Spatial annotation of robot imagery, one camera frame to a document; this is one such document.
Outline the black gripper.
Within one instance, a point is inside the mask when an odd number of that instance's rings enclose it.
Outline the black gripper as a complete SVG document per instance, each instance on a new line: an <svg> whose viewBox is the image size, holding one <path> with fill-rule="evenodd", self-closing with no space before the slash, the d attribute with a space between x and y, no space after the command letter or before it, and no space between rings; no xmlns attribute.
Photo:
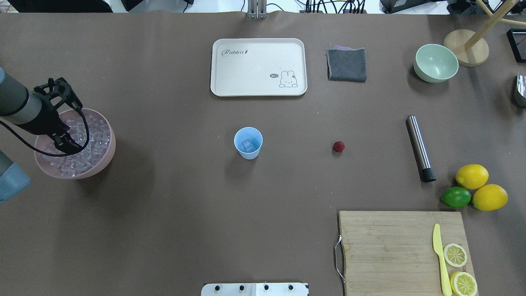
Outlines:
<svg viewBox="0 0 526 296"><path fill-rule="evenodd" d="M54 139L56 149L64 154L77 154L83 147L77 144L68 133L69 127L63 123L58 114L58 108L67 104L79 115L82 114L82 103L73 91L71 85L60 77L58 79L49 78L48 82L41 86L36 86L32 90L42 103L41 111L32 120L32 133L34 135L47 135Z"/></svg>

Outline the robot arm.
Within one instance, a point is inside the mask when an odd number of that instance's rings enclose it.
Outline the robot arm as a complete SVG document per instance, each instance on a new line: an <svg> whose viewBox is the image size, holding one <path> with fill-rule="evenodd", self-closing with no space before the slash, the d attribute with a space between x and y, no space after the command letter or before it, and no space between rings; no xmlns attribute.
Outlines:
<svg viewBox="0 0 526 296"><path fill-rule="evenodd" d="M51 101L60 98L53 104ZM22 143L37 153L49 157L67 157L83 151L87 140L81 146L68 133L66 125L58 114L58 107L67 104L81 116L87 135L90 134L87 120L82 112L83 105L66 79L49 78L48 82L36 86L32 91L4 69L0 70L0 116L15 126L33 135L45 135L53 142L56 149L63 154L52 154L39 150L25 141L10 126L1 120L1 125L13 133ZM8 201L30 185L30 177L13 162L5 153L1 152L0 199L1 204Z"/></svg>

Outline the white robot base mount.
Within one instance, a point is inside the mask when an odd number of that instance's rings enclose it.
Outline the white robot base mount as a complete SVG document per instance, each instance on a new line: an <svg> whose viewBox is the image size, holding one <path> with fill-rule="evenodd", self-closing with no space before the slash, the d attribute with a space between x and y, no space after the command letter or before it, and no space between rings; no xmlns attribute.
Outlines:
<svg viewBox="0 0 526 296"><path fill-rule="evenodd" d="M209 283L201 296L308 296L309 286L300 282Z"/></svg>

